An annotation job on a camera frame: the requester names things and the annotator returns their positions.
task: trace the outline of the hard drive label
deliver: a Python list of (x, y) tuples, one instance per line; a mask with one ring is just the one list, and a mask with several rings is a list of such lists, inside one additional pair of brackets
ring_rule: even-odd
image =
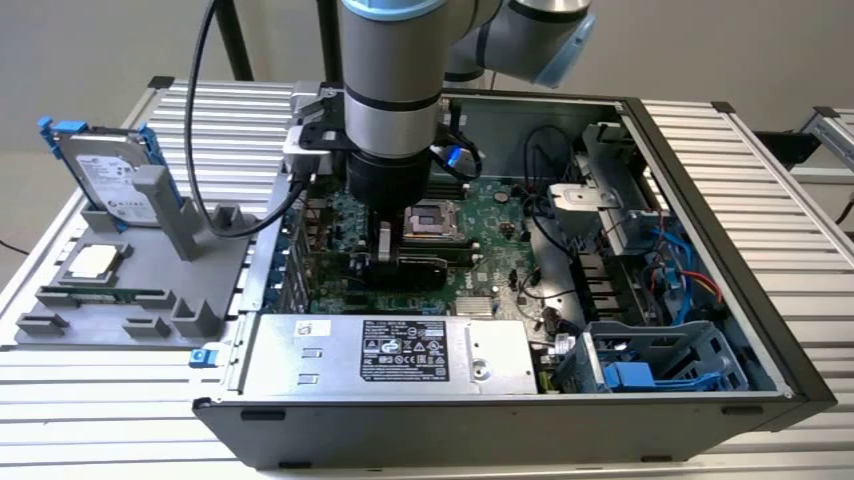
[(133, 166), (102, 155), (77, 155), (77, 164), (106, 211), (131, 225), (156, 223), (147, 197), (133, 188)]

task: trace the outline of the blue latch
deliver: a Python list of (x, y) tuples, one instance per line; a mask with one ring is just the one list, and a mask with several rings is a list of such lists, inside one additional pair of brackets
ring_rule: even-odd
[(216, 350), (194, 348), (189, 352), (189, 368), (216, 368)]
[(89, 126), (79, 120), (61, 120), (53, 124), (53, 131), (57, 133), (79, 133)]
[(705, 392), (720, 388), (720, 374), (683, 380), (655, 380), (645, 362), (613, 362), (604, 367), (604, 383), (615, 392)]

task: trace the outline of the green circuit board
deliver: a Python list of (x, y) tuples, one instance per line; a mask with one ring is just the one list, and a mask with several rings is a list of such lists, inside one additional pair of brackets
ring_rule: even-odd
[[(329, 185), (325, 196), (328, 207), (325, 221), (316, 228), (312, 244), (310, 313), (346, 314), (368, 312), (401, 312), (406, 314), (444, 315), (457, 297), (490, 297), (493, 317), (517, 319), (518, 310), (526, 316), (537, 311), (534, 305), (517, 305), (517, 293), (509, 289), (508, 274), (516, 270), (518, 281), (534, 265), (529, 242), (520, 240), (522, 227), (521, 201), (509, 198), (496, 202), (496, 192), (509, 194), (509, 185), (498, 181), (478, 180), (470, 183), (464, 200), (452, 201), (457, 206), (456, 222), (466, 239), (476, 239), (482, 258), (473, 266), (450, 267), (442, 289), (429, 292), (372, 291), (358, 279), (341, 274), (349, 253), (360, 248), (364, 238), (366, 212), (364, 206)], [(501, 232), (498, 225), (513, 226), (512, 234)], [(336, 227), (340, 233), (333, 238)]]

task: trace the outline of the red cable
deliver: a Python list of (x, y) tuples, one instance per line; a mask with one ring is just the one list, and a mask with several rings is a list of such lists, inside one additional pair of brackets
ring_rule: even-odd
[(711, 287), (715, 289), (715, 292), (716, 292), (717, 302), (723, 303), (723, 293), (720, 292), (720, 287), (717, 287), (717, 284), (713, 282), (711, 278), (708, 278), (705, 275), (703, 275), (699, 272), (689, 272), (687, 270), (681, 270), (679, 273), (681, 273), (681, 275), (687, 275), (688, 277), (699, 278), (708, 285), (711, 285)]

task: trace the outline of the hard drive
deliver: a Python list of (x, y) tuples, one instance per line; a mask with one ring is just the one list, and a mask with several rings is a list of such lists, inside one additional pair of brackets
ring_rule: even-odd
[[(38, 121), (41, 136), (53, 156), (65, 162), (90, 208), (107, 212), (119, 226), (156, 227), (154, 210), (145, 195), (133, 188), (133, 174), (142, 165), (165, 161), (153, 131), (89, 127), (85, 122), (49, 118)], [(178, 205), (182, 199), (170, 180)]]

